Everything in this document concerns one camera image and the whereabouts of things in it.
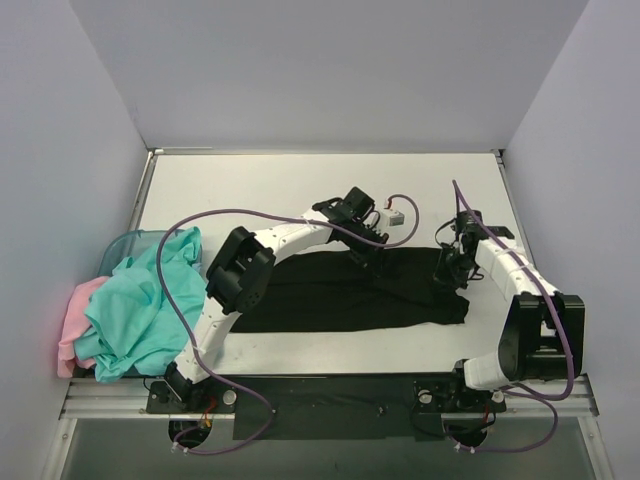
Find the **black t shirt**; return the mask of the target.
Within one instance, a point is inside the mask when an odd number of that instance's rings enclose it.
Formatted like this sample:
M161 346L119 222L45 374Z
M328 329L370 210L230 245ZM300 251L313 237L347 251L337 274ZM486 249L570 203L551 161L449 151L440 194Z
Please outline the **black t shirt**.
M374 274L346 251L292 256L276 265L264 298L232 327L238 334L357 332L423 323L459 325L469 301L433 283L434 248L382 252Z

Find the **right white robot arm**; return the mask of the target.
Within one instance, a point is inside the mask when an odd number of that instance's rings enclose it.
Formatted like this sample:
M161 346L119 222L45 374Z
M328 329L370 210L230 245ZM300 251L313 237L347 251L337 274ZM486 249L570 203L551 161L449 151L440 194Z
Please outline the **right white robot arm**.
M463 374L447 383L450 404L469 409L482 390L513 388L548 401L569 397L582 369L583 300L545 280L511 231L484 225L479 211L460 211L445 225L454 240L439 244L435 285L455 292L484 271L509 303L496 350L464 360Z

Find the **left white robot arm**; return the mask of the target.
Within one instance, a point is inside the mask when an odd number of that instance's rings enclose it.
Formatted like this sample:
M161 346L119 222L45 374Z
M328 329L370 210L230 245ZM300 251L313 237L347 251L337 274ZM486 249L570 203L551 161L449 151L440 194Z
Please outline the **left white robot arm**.
M388 239L365 224L374 211L374 200L352 188L345 198L318 202L301 216L288 218L246 209L224 209L224 214L251 215L274 220L270 228L233 229L206 272L205 301L189 336L189 344L170 363L164 375L170 400L184 412L199 409L212 362L226 336L241 315L256 307L265 296L274 267L311 247L341 242L362 268L374 270Z

